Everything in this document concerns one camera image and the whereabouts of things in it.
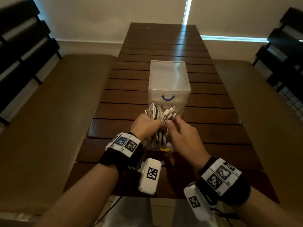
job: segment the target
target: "hand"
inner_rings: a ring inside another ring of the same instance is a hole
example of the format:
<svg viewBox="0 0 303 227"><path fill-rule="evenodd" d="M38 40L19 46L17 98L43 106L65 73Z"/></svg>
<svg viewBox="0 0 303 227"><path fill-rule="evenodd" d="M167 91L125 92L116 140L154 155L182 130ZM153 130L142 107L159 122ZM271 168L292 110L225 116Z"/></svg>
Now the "hand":
<svg viewBox="0 0 303 227"><path fill-rule="evenodd" d="M180 127L180 133L174 122ZM176 116L174 122L172 120L166 121L174 147L193 167L201 170L209 160L210 155L204 148L197 129L184 122L179 115Z"/></svg>
<svg viewBox="0 0 303 227"><path fill-rule="evenodd" d="M131 125L130 132L135 134L141 141L144 141L155 134L160 128L166 130L167 126L159 119L153 120L146 114L141 114Z"/></svg>

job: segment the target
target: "blue drawer handle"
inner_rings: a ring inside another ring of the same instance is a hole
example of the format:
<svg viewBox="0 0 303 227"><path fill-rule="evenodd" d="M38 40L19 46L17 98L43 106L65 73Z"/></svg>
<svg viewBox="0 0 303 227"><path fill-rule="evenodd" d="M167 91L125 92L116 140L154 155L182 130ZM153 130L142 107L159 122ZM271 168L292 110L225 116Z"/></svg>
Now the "blue drawer handle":
<svg viewBox="0 0 303 227"><path fill-rule="evenodd" d="M172 98L170 98L170 99L165 99L165 97L162 96L162 99L164 99L165 101L171 101L174 97L175 97L175 96L172 96Z"/></svg>

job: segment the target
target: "charging cable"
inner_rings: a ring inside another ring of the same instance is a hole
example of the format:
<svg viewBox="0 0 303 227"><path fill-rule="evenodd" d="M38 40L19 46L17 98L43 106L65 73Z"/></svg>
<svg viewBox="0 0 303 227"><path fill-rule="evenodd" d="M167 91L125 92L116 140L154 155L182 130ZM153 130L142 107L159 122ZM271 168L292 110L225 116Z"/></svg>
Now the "charging cable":
<svg viewBox="0 0 303 227"><path fill-rule="evenodd" d="M177 113L174 111L174 107L166 109L165 112L161 108L157 107L152 103L149 109L145 110L147 114L152 119L159 119L162 122L166 122L168 119L174 118ZM167 133L163 133L162 129L159 129L152 137L149 138L149 143L151 147L160 147L166 144Z"/></svg>

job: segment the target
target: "black cable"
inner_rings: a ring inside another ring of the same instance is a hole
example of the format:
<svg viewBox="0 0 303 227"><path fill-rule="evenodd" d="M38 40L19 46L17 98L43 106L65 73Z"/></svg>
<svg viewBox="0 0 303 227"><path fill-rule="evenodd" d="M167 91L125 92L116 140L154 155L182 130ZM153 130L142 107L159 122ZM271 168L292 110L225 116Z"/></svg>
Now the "black cable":
<svg viewBox="0 0 303 227"><path fill-rule="evenodd" d="M108 211L106 211L106 213L100 218L99 221L97 221L96 224L94 224L94 226L96 226L97 224L100 223L100 221L102 221L102 219L108 214L108 212L109 212L112 208L114 208L114 206L121 200L121 198L123 198L123 196L121 196L121 197L118 198L118 200L115 202L115 204L113 204L112 207L109 208Z"/></svg>
<svg viewBox="0 0 303 227"><path fill-rule="evenodd" d="M217 212L220 213L220 214L225 214L225 213L223 213L221 210L218 210L218 209L216 209L216 208L210 208L210 210L211 210L211 211L217 211ZM225 218L226 218L226 221L228 222L228 224L230 225L230 227L232 227L232 224L230 223L229 219L228 219L227 217L225 217Z"/></svg>

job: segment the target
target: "light gray pants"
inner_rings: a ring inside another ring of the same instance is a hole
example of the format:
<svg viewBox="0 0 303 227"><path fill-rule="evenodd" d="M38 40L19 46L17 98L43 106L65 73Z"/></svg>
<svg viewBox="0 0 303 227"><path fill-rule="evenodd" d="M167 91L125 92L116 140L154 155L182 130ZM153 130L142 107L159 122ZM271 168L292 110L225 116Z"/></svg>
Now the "light gray pants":
<svg viewBox="0 0 303 227"><path fill-rule="evenodd" d="M152 207L149 198L123 197L109 211L103 227L153 227ZM185 199L177 199L172 227L217 227L215 218L199 221Z"/></svg>

